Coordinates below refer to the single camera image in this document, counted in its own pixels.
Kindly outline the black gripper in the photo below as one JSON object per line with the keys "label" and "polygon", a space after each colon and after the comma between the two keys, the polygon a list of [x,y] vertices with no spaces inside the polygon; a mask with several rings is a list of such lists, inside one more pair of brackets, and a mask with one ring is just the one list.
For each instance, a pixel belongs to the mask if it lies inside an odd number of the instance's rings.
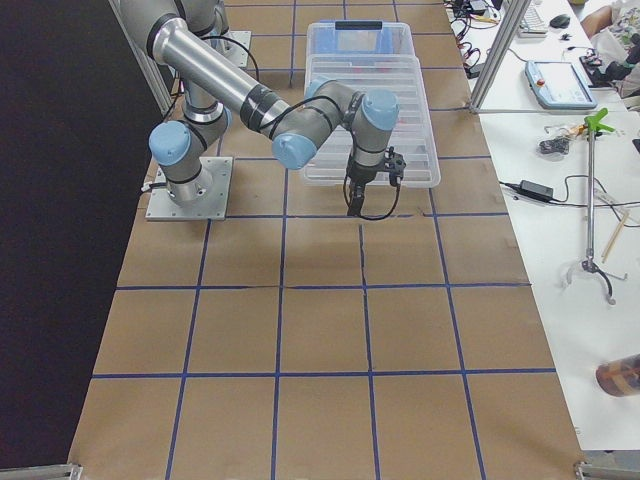
{"label": "black gripper", "polygon": [[388,175],[389,184],[392,187],[399,188],[404,178],[404,170],[406,162],[404,157],[394,151],[391,146],[387,150],[374,153],[374,163],[372,165],[364,165],[357,161],[357,154],[360,150],[350,153],[346,177],[349,179],[349,189],[347,196],[348,216],[360,216],[365,200],[365,188],[368,183],[373,181],[378,173],[386,173]]}

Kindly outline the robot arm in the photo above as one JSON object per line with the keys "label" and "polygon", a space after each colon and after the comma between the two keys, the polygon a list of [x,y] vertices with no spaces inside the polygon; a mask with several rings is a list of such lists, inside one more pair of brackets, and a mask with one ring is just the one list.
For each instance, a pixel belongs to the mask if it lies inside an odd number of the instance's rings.
{"label": "robot arm", "polygon": [[209,28],[200,35],[200,38],[209,42],[220,54],[228,57],[232,50],[232,44],[228,36],[229,22],[225,3],[222,0],[215,0],[209,1],[206,6],[209,7],[212,18]]}
{"label": "robot arm", "polygon": [[165,177],[159,196],[170,209],[168,219],[224,218],[231,164],[201,156],[233,113],[271,140],[273,156],[293,170],[304,167],[337,127],[348,131],[352,147],[343,195],[350,216],[360,216],[365,188],[379,173],[388,174],[391,186],[401,186],[405,162],[389,144],[399,114],[393,92],[356,91],[321,79],[290,106],[206,41],[210,32],[228,29],[222,2],[123,1],[120,14],[135,44],[157,64],[172,67],[184,85],[181,117],[157,125],[149,136]]}

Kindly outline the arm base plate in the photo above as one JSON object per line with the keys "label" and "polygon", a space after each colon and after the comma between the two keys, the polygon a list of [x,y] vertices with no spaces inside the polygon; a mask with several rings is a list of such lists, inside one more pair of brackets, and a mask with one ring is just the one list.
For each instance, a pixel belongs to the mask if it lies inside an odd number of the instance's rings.
{"label": "arm base plate", "polygon": [[201,171],[184,184],[169,182],[160,167],[150,191],[145,218],[149,221],[224,221],[229,200],[233,157],[201,156]]}
{"label": "arm base plate", "polygon": [[249,50],[252,33],[250,31],[230,30],[218,41],[223,56],[240,68],[246,68],[250,62]]}

